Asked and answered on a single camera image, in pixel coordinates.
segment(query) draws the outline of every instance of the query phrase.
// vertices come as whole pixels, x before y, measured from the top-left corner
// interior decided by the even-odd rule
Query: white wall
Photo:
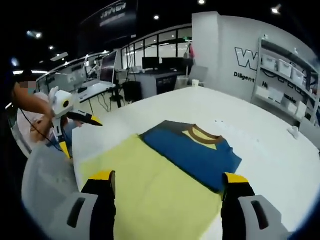
[[[251,101],[254,82],[237,78],[234,73],[256,79],[260,37],[267,34],[270,41],[293,52],[297,48],[299,55],[307,61],[316,58],[307,45],[290,33],[248,18],[220,16],[217,12],[197,13],[192,16],[192,33],[196,64],[209,68],[206,86],[248,102]],[[275,82],[278,80],[268,81],[272,81],[272,85],[279,84]],[[286,93],[289,91],[294,98],[301,99],[295,90],[287,88]]]

